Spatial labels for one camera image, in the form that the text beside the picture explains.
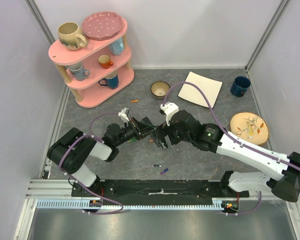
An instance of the shelf tier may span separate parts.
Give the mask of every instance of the shelf tier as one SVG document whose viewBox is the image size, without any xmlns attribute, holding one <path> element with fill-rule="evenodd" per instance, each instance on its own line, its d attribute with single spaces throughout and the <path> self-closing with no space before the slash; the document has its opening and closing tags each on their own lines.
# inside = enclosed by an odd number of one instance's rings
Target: shelf tier
<svg viewBox="0 0 300 240">
<path fill-rule="evenodd" d="M 83 108 L 94 108 L 112 95 L 119 92 L 121 89 L 129 85 L 135 77 L 135 72 L 132 68 L 126 69 L 126 66 L 120 67 L 118 70 L 119 86 L 116 89 L 110 89 L 107 86 L 101 86 L 99 83 L 92 85 L 89 88 L 79 90 L 83 101 L 77 103 Z"/>
<path fill-rule="evenodd" d="M 127 32 L 127 28 L 127 22 L 122 18 L 122 28 L 116 36 L 103 41 L 87 38 L 88 46 L 78 50 L 69 50 L 57 40 L 49 48 L 49 57 L 57 65 L 68 66 L 76 64 L 123 37 Z"/>
<path fill-rule="evenodd" d="M 113 62 L 113 66 L 109 67 L 108 69 L 104 69 L 100 66 L 98 63 L 98 57 L 102 54 L 108 54 L 111 57 L 111 61 Z M 112 55 L 109 48 L 106 47 L 100 51 L 97 52 L 97 54 L 94 54 L 82 61 L 84 69 L 87 69 L 90 71 L 90 76 L 88 76 L 83 81 L 78 81 L 74 78 L 74 76 L 71 74 L 70 70 L 67 70 L 67 73 L 69 74 L 70 79 L 72 82 L 66 83 L 67 86 L 71 89 L 86 89 L 99 80 L 103 79 L 113 71 L 119 69 L 124 64 L 126 64 L 129 59 L 131 58 L 131 50 L 129 47 L 126 47 L 122 54 L 120 55 Z"/>
</svg>

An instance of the mug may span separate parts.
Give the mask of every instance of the mug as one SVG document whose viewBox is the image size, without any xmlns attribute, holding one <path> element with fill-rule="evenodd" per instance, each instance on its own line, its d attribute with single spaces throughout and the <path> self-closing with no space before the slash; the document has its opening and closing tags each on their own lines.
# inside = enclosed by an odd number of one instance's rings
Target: mug
<svg viewBox="0 0 300 240">
<path fill-rule="evenodd" d="M 111 58 L 108 54 L 102 54 L 101 56 L 98 57 L 98 62 L 101 67 L 104 69 L 110 68 L 110 66 L 113 66 L 114 63 L 111 61 Z"/>
<path fill-rule="evenodd" d="M 119 86 L 119 78 L 117 71 L 110 73 L 108 76 L 98 81 L 98 83 L 101 86 L 107 86 L 110 89 L 116 89 Z"/>
<path fill-rule="evenodd" d="M 251 82 L 248 78 L 245 76 L 237 76 L 233 81 L 230 92 L 236 97 L 242 97 L 250 85 Z"/>
<path fill-rule="evenodd" d="M 68 69 L 78 81 L 83 81 L 90 75 L 81 62 L 68 66 Z"/>
<path fill-rule="evenodd" d="M 88 45 L 87 39 L 75 22 L 67 22 L 58 28 L 58 37 L 63 46 L 69 50 L 78 50 Z"/>
<path fill-rule="evenodd" d="M 122 37 L 120 37 L 118 40 L 114 41 L 113 43 L 111 43 L 109 45 L 109 49 L 110 49 L 110 52 L 113 54 L 113 55 L 120 55 L 122 54 L 122 52 L 124 51 L 124 43 L 123 43 L 123 40 L 122 40 Z"/>
</svg>

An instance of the purple marker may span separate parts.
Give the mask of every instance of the purple marker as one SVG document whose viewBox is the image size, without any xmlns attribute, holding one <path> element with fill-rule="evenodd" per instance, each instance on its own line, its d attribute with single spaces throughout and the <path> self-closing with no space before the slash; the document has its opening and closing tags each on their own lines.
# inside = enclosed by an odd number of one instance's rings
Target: purple marker
<svg viewBox="0 0 300 240">
<path fill-rule="evenodd" d="M 163 170 L 162 172 L 160 172 L 160 174 L 162 175 L 162 174 L 164 174 L 164 173 L 166 173 L 166 172 L 168 172 L 168 168 L 166 168 L 165 170 Z"/>
</svg>

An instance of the bowl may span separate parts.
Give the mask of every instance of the bowl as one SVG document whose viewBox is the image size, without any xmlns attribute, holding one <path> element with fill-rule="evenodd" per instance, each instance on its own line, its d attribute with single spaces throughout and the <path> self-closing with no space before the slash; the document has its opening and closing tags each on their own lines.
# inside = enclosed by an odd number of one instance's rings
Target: bowl
<svg viewBox="0 0 300 240">
<path fill-rule="evenodd" d="M 164 99 L 167 92 L 170 89 L 170 85 L 165 81 L 156 81 L 151 85 L 151 93 L 156 99 Z"/>
</svg>

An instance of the square white plate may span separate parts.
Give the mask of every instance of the square white plate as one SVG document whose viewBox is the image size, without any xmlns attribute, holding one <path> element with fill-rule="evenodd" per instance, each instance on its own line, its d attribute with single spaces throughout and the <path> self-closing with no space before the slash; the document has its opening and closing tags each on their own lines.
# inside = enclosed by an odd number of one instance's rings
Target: square white plate
<svg viewBox="0 0 300 240">
<path fill-rule="evenodd" d="M 211 107 L 214 107 L 222 86 L 221 81 L 216 81 L 204 76 L 200 76 L 192 71 L 189 72 L 185 81 L 197 85 L 205 94 L 206 98 L 211 104 Z M 198 104 L 206 108 L 208 107 L 208 104 L 204 97 L 196 88 L 191 85 L 183 84 L 178 97 L 191 103 Z"/>
</svg>

